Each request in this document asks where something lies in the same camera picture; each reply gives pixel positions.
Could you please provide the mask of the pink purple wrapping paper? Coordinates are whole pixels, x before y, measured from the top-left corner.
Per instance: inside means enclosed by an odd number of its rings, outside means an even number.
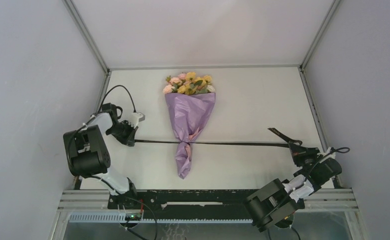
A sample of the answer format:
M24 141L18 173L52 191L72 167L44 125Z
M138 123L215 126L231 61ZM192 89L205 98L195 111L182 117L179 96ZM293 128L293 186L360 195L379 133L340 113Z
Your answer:
M216 103L216 94L167 93L164 96L171 128L178 141L174 157L177 175L185 179L192 168L191 144L206 127Z

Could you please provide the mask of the white pink rose stem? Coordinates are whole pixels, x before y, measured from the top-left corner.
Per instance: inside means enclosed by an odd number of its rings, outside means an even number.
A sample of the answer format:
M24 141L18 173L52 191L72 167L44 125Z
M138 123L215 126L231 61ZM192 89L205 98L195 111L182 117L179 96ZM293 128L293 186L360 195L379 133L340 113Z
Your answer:
M206 90L208 93L215 93L216 90L212 85L207 85Z

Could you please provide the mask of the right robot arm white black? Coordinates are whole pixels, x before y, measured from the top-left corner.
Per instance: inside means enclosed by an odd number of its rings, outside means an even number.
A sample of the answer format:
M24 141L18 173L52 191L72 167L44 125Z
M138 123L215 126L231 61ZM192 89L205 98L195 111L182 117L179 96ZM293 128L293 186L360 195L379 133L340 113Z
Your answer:
M350 151L348 147L329 147L326 152L321 152L318 148L303 147L293 142L288 143L288 148L294 164L299 167L293 178L276 178L243 201L252 225L259 232L272 226L288 227L288 217L305 208L304 199L342 173L336 154Z

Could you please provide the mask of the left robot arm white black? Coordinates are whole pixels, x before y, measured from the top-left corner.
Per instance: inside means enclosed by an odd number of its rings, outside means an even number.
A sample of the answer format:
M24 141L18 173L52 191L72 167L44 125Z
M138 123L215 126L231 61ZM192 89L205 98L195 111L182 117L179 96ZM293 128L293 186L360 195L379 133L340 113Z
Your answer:
M112 103L103 104L89 120L77 130L63 135L67 165L75 177L100 181L112 196L120 196L120 202L132 209L140 196L133 182L112 167L105 136L113 136L119 143L133 147L139 123L145 115L134 110L129 118L120 121L123 109Z

